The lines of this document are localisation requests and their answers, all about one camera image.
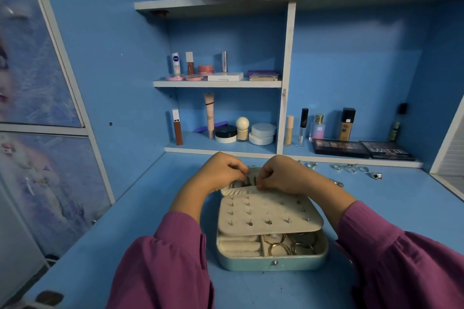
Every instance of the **clear lip gloss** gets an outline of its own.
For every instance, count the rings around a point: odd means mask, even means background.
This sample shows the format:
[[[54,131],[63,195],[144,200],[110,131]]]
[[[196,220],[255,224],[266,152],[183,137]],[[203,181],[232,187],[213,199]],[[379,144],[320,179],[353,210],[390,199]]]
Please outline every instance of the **clear lip gloss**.
[[[303,108],[301,110],[301,122],[300,122],[300,133],[298,135],[298,148],[303,148],[305,146],[305,130],[306,124],[308,123],[308,112],[310,110],[308,108]]]

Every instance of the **teal jewelry box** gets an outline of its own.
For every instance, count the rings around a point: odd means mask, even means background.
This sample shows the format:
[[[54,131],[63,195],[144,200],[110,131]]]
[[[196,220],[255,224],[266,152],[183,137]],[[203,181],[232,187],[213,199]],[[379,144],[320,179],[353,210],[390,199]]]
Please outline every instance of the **teal jewelry box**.
[[[260,192],[250,167],[246,182],[222,189],[217,222],[219,263],[231,271],[315,270],[328,241],[323,219],[309,198],[278,190]]]

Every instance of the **gold perfume cap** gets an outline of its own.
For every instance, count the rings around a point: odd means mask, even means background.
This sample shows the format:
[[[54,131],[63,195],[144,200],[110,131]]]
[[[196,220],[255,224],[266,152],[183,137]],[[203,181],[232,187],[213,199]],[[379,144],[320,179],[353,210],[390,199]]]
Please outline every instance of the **gold perfume cap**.
[[[316,114],[316,124],[322,125],[322,119],[324,118],[324,115],[322,114]]]

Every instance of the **sleeve cuff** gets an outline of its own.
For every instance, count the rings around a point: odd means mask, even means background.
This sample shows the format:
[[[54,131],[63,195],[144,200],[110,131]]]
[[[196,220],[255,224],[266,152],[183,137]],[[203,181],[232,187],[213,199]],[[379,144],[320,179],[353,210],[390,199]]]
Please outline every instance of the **sleeve cuff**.
[[[403,230],[386,221],[362,201],[356,201],[340,219],[338,243],[368,271],[402,233]]]
[[[164,215],[154,237],[188,252],[201,264],[202,233],[198,222],[183,212],[171,211]]]

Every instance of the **black lid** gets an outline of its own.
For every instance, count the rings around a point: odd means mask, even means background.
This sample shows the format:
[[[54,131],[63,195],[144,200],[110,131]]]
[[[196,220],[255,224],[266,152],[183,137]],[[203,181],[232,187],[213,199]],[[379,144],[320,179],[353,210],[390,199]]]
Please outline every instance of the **black lid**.
[[[308,108],[302,108],[302,110],[301,110],[301,123],[300,123],[301,128],[305,128],[306,124],[308,123],[308,113],[309,113],[309,111],[310,111],[310,109],[308,109]]]
[[[237,128],[232,125],[219,126],[214,129],[214,135],[218,138],[230,138],[237,135]]]
[[[406,112],[407,112],[407,103],[401,103],[401,104],[398,106],[398,113],[399,113],[400,115],[404,115]]]
[[[341,112],[341,121],[342,122],[350,122],[351,124],[355,120],[356,110],[354,108],[343,108]]]

